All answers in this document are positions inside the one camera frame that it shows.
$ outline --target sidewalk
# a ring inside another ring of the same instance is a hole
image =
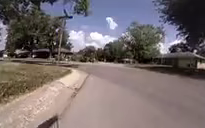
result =
[[[73,70],[64,78],[21,96],[0,108],[0,128],[33,128],[57,115],[62,115],[87,74]]]

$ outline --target utility pole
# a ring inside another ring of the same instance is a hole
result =
[[[64,9],[64,14],[65,14],[65,16],[59,17],[59,19],[61,19],[61,21],[62,21],[62,24],[61,24],[61,28],[60,28],[61,30],[60,30],[60,40],[59,40],[59,48],[58,48],[58,64],[60,63],[60,59],[61,59],[62,39],[63,39],[63,33],[64,33],[65,25],[66,25],[66,20],[73,18],[73,16],[69,16],[67,14],[65,9]]]

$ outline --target street corner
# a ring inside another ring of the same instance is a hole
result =
[[[38,127],[54,115],[61,115],[88,76],[87,73],[70,70],[71,73],[65,77],[0,107],[0,127]]]

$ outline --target roof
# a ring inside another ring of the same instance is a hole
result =
[[[198,58],[198,59],[204,59],[205,57],[197,55],[192,52],[177,52],[177,53],[168,53],[159,56],[158,58]]]
[[[33,52],[50,52],[50,50],[49,50],[49,49],[44,48],[44,49],[37,49],[37,50],[33,50]]]
[[[68,49],[65,49],[65,48],[61,48],[61,53],[72,53],[70,50],[68,50]]]
[[[29,53],[30,51],[27,51],[27,50],[22,50],[22,49],[17,49],[15,51],[16,54],[25,54],[25,53]]]

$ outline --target yard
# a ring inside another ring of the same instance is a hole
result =
[[[70,72],[56,66],[0,62],[0,105]]]

